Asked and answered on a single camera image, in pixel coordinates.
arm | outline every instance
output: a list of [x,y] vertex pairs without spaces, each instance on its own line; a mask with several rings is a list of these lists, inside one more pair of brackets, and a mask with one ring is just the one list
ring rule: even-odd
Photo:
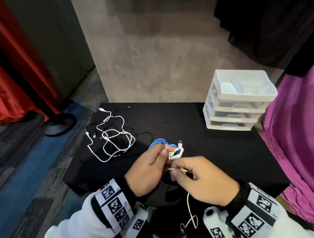
[[[138,197],[151,192],[159,183],[165,163],[169,157],[168,150],[162,144],[156,144],[143,153],[133,164],[124,177],[111,180],[97,192],[90,194],[80,211],[75,212],[70,219],[62,221],[58,226],[51,227],[45,238],[113,238],[120,232],[120,224],[112,220],[123,208],[130,209],[127,215],[135,214],[133,208]],[[127,204],[118,208],[113,214],[104,212],[104,207],[118,197],[125,197]]]
[[[253,238],[314,237],[312,231],[303,229],[289,218],[284,208],[275,199],[254,185],[239,184],[204,157],[176,159],[172,163],[172,167],[176,168],[171,171],[173,181],[177,181],[195,199],[225,207],[229,214],[228,224],[243,237],[249,237],[244,236],[243,231],[253,227],[246,221],[246,224],[241,226],[251,212],[262,220],[262,222],[257,222],[258,226],[251,231]],[[191,171],[193,179],[190,179],[178,168]],[[263,202],[267,203],[268,207],[262,209],[261,206],[258,206],[260,198],[264,199]]]

person's right hand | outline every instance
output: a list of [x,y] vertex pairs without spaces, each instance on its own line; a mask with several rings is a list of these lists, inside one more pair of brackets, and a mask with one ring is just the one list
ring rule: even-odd
[[181,170],[171,170],[172,181],[177,181],[196,200],[226,206],[237,195],[237,181],[202,156],[175,159],[172,168],[184,168],[193,173],[190,179]]

black round base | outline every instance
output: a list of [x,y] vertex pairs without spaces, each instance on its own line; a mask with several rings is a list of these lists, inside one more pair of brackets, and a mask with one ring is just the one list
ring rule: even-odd
[[46,121],[42,126],[45,136],[60,136],[71,130],[76,124],[76,118],[70,113],[61,113]]

blue carpet stripe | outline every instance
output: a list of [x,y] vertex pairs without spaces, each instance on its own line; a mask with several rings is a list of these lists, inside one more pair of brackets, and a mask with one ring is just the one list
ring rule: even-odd
[[[86,110],[85,107],[73,102],[64,112],[73,114],[78,123]],[[51,165],[76,127],[77,124],[71,131],[58,137],[44,137],[11,181],[3,188],[0,193],[1,238],[9,237],[22,219],[39,185],[46,178]]]

gray wall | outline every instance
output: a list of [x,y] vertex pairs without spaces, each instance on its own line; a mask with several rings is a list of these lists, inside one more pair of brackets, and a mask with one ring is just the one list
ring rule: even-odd
[[66,97],[94,66],[71,0],[3,0]]
[[110,102],[204,102],[215,69],[256,64],[228,42],[211,0],[72,0]]

